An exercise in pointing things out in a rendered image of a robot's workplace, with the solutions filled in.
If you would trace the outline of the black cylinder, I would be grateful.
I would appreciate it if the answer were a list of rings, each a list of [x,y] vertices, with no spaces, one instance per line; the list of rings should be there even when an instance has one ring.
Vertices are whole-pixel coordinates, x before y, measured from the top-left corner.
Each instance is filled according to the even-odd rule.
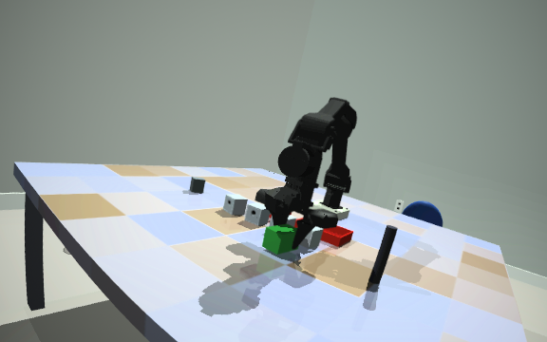
[[[376,257],[376,261],[374,263],[374,267],[368,279],[368,281],[370,281],[373,284],[375,283],[379,284],[381,281],[384,269],[387,264],[387,259],[389,257],[395,237],[397,235],[397,231],[398,231],[397,227],[394,227],[391,225],[387,225],[386,227],[386,230],[380,245],[380,249]]]

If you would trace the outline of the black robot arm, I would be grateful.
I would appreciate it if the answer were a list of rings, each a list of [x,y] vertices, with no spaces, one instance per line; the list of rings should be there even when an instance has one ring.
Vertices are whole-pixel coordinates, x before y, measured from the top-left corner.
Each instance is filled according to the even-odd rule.
[[[349,168],[346,166],[348,138],[356,124],[356,112],[349,101],[330,98],[320,111],[307,113],[298,121],[288,139],[292,146],[286,147],[278,157],[280,171],[291,178],[318,179],[322,152],[330,150],[332,145],[331,164],[323,182],[327,190],[323,202],[319,204],[332,209],[343,208],[340,206],[343,192],[349,193],[351,186]],[[264,206],[277,215],[301,212],[304,189],[298,186],[295,190],[291,185],[287,180],[284,187],[267,190]]]

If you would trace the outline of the red tray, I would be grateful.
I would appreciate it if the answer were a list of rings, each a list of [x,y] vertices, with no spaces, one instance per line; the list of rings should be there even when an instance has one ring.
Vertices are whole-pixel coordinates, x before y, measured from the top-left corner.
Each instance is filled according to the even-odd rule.
[[[344,227],[336,225],[336,227],[325,228],[321,241],[328,242],[333,244],[336,247],[339,247],[352,238],[353,230],[348,230]]]

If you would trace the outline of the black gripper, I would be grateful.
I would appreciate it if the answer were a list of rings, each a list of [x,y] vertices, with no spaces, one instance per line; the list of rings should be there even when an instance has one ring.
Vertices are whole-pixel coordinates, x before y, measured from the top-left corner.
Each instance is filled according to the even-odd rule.
[[[297,231],[293,241],[292,249],[300,244],[300,242],[307,236],[312,229],[318,227],[320,229],[336,227],[338,217],[335,213],[326,210],[326,209],[310,209],[314,206],[312,202],[312,197],[314,189],[318,189],[319,184],[317,179],[311,179],[306,177],[286,177],[285,181],[290,181],[292,183],[291,188],[297,190],[298,186],[304,189],[304,204],[301,212],[295,212],[297,214],[304,215],[303,219],[297,219]],[[265,192],[271,189],[260,189],[255,195],[255,201],[262,204],[265,203]],[[286,224],[288,217],[290,216],[289,212],[285,212],[282,215],[275,214],[269,208],[266,208],[273,217],[273,226]]]

